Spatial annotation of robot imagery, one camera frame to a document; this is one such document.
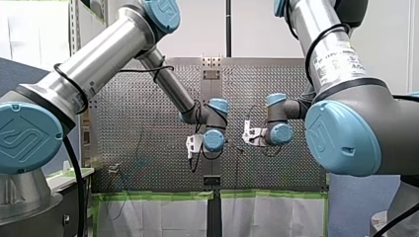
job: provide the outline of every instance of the metal post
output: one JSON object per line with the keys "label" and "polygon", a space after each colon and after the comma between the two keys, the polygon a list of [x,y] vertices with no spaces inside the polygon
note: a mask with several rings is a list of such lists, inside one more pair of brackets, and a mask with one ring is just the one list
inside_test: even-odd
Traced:
{"label": "metal post", "polygon": [[[222,91],[221,58],[203,58],[202,75],[202,102],[205,103],[213,97],[220,97]],[[221,195],[219,191],[221,185],[220,159],[222,159],[222,156],[216,160],[203,159],[202,161],[205,190],[213,191],[213,199],[208,201],[207,237],[222,237]]]}
{"label": "metal post", "polygon": [[227,37],[227,57],[231,57],[231,0],[225,0],[225,28]]}

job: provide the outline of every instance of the black pole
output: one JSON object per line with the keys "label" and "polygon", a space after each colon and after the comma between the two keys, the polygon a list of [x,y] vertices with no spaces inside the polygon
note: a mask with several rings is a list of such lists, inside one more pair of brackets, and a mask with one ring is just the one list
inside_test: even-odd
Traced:
{"label": "black pole", "polygon": [[231,0],[225,0],[225,28],[227,37],[227,57],[231,57]]}

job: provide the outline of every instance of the green tape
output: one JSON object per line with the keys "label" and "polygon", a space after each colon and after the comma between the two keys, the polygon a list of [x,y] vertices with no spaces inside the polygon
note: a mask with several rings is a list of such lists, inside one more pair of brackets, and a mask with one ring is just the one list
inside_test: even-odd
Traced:
{"label": "green tape", "polygon": [[154,192],[121,192],[111,195],[93,194],[97,201],[110,200],[206,200],[212,199],[212,192],[189,192],[189,193],[154,193]]}
{"label": "green tape", "polygon": [[329,236],[329,196],[324,200],[324,227],[323,234],[324,237]]}
{"label": "green tape", "polygon": [[92,198],[92,214],[93,214],[93,237],[98,236],[98,216],[99,216],[99,200]]}
{"label": "green tape", "polygon": [[255,197],[326,199],[328,198],[328,193],[269,191],[269,190],[221,191],[221,198],[255,198]]}

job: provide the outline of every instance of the gray panel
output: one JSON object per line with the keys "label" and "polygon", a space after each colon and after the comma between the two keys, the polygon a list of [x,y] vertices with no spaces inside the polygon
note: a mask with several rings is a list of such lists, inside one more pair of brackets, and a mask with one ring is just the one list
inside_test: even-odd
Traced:
{"label": "gray panel", "polygon": [[[193,98],[200,96],[201,60],[175,59],[175,71]],[[136,62],[126,68],[143,69]],[[195,127],[178,120],[176,107],[148,73],[120,73],[92,101],[92,159],[100,170],[94,192],[202,189],[200,169],[192,174],[186,137]],[[121,174],[108,167],[121,164]]]}
{"label": "gray panel", "polygon": [[[294,139],[276,157],[265,156],[265,148],[242,143],[244,120],[252,106],[253,127],[261,127],[267,117],[265,97],[286,93],[297,98],[306,79],[302,59],[224,58],[222,60],[222,95],[230,103],[227,138],[221,162],[223,189],[276,189],[322,191],[325,172],[309,154],[305,143],[304,123],[292,120]],[[268,148],[275,154],[278,148]]]}
{"label": "gray panel", "polygon": [[[175,58],[170,62],[192,97],[199,99],[206,90],[205,80],[201,81],[201,59]],[[228,143],[220,157],[222,188],[322,191],[325,173],[309,155],[302,121],[292,121],[294,141],[277,157],[265,157],[261,148],[245,146],[241,140],[252,105],[258,106],[252,112],[252,125],[261,126],[267,95],[300,95],[305,87],[302,59],[224,58],[221,63],[222,96],[230,102]],[[126,68],[141,66],[131,62]],[[99,168],[93,191],[201,190],[201,167],[191,173],[185,146],[195,127],[179,122],[177,114],[148,74],[117,75],[91,102],[92,160]],[[108,168],[115,164],[121,164],[121,172],[110,175]]]}

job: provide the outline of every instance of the silver robot arm segment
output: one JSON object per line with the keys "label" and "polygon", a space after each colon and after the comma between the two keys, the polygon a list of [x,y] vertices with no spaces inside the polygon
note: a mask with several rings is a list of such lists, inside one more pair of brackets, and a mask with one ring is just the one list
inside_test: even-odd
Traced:
{"label": "silver robot arm segment", "polygon": [[313,157],[335,174],[417,175],[419,104],[412,98],[393,99],[350,44],[348,34],[361,24],[367,3],[291,0],[282,6],[317,94],[305,117],[307,144]]}
{"label": "silver robot arm segment", "polygon": [[[145,68],[166,66],[164,56],[154,47],[137,58]],[[188,124],[204,124],[204,134],[187,138],[188,158],[193,153],[211,153],[211,157],[218,156],[225,143],[224,135],[227,127],[228,102],[222,98],[209,100],[208,104],[192,99],[188,91],[181,84],[176,74],[168,69],[150,72],[155,83],[166,93],[172,103],[179,110],[180,119]]]}
{"label": "silver robot arm segment", "polygon": [[[8,236],[7,231],[14,230],[18,222],[49,214],[60,206],[62,196],[50,193],[41,167],[55,156],[63,138],[75,126],[76,115],[87,108],[88,100],[130,60],[143,55],[142,62],[148,69],[164,63],[155,45],[179,24],[180,13],[174,1],[133,1],[120,8],[111,26],[56,65],[39,83],[19,85],[0,98],[2,233]],[[208,105],[197,106],[172,71],[158,73],[156,82],[184,121],[207,125],[203,135],[205,152],[222,151],[227,101],[212,99]],[[3,222],[10,217],[16,217],[16,223]],[[52,227],[42,235],[62,236],[63,226],[61,220],[57,221],[59,225],[51,223]]]}

